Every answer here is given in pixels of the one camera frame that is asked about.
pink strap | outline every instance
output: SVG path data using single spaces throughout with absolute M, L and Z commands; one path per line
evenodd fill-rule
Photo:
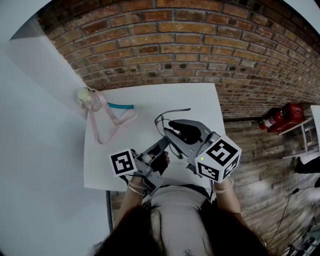
M 93 112 L 92 110 L 89 110 L 89 117 L 90 117 L 90 121 L 91 121 L 91 125 L 92 125 L 94 140 L 97 143 L 103 145 L 103 144 L 108 143 L 117 134 L 120 127 L 122 127 L 122 126 L 128 127 L 129 124 L 136 118 L 137 112 L 134 109 L 128 109 L 119 118 L 117 118 L 116 115 L 114 114 L 113 110 L 111 109 L 111 107 L 109 107 L 105 95 L 95 89 L 91 88 L 91 90 L 97 94 L 97 96 L 99 97 L 99 99 L 102 103 L 102 106 L 103 106 L 105 112 L 107 113 L 107 115 L 110 117 L 111 121 L 114 124 L 109 132 L 109 134 L 110 134 L 109 138 L 105 142 L 101 142 L 99 139 L 99 130 L 98 130 L 98 126 L 97 126 L 95 112 Z

bracelet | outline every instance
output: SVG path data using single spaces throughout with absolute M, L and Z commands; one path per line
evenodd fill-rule
M 216 189 L 216 188 L 213 186 L 214 192 L 216 192 L 217 194 L 223 194 L 223 193 L 228 192 L 228 191 L 229 191 L 231 188 L 233 188 L 234 185 L 235 185 L 234 179 L 233 179 L 233 178 L 230 178 L 230 180 L 231 180 L 231 185 L 230 185 L 228 188 L 226 188 L 226 189 L 218 190 L 218 189 Z
M 135 192 L 136 194 L 138 194 L 138 195 L 140 195 L 140 196 L 146 195 L 146 193 L 143 193 L 143 194 L 142 194 L 142 193 L 136 191 L 135 189 L 133 189 L 133 188 L 130 186 L 130 184 L 128 184 L 128 188 L 131 189 L 133 192 Z
M 135 188 L 135 189 L 139 189 L 139 190 L 146 190 L 146 187 L 145 186 L 139 186 L 139 185 L 136 185 L 134 183 L 132 183 L 131 181 L 129 182 L 130 186 L 132 188 Z

red fire extinguisher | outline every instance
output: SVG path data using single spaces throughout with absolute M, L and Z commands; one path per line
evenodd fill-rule
M 279 108 L 272 108 L 270 111 L 263 116 L 262 120 L 259 122 L 259 128 L 261 130 L 267 129 L 276 123 L 284 120 L 284 112 Z

long dark hair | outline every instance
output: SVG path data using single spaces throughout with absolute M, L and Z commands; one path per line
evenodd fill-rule
M 151 215 L 156 205 L 145 202 L 131 209 L 105 239 L 96 256 L 139 255 L 167 256 L 162 237 L 153 237 Z M 233 214 L 205 200 L 198 209 L 214 256 L 269 256 L 260 239 Z

white tabletop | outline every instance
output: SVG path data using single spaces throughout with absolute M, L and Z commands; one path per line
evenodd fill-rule
M 90 119 L 87 119 L 84 144 L 84 186 L 91 189 L 125 191 L 126 183 L 114 177 L 108 155 L 124 149 L 135 149 L 137 153 L 161 139 L 154 119 L 169 110 L 191 108 L 186 112 L 165 115 L 170 120 L 189 119 L 202 122 L 211 131 L 225 134 L 223 117 L 214 83 L 175 83 L 112 89 L 103 92 L 108 102 L 119 105 L 134 105 L 137 117 L 128 128 L 123 128 L 112 140 L 104 145 L 94 140 Z M 116 114 L 123 110 L 115 109 Z M 108 137 L 111 127 L 106 112 L 100 109 L 96 120 L 101 140 Z M 170 164 L 163 173 L 164 185 L 195 184 L 210 187 L 209 179 L 193 174 L 186 158 L 179 160 L 167 148 Z
M 316 134 L 318 136 L 318 143 L 320 143 L 320 106 L 312 105 L 311 112 L 315 124 Z

